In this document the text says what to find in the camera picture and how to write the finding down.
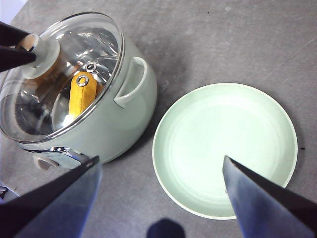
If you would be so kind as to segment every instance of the mint green plate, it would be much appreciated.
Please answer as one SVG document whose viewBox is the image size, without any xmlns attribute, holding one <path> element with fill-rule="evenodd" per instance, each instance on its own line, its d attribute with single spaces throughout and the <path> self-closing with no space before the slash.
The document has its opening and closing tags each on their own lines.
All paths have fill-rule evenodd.
<svg viewBox="0 0 317 238">
<path fill-rule="evenodd" d="M 222 175 L 225 155 L 280 186 L 288 184 L 297 139 L 277 101 L 242 84 L 208 85 L 174 103 L 154 136 L 153 165 L 161 186 L 198 216 L 235 218 Z"/>
</svg>

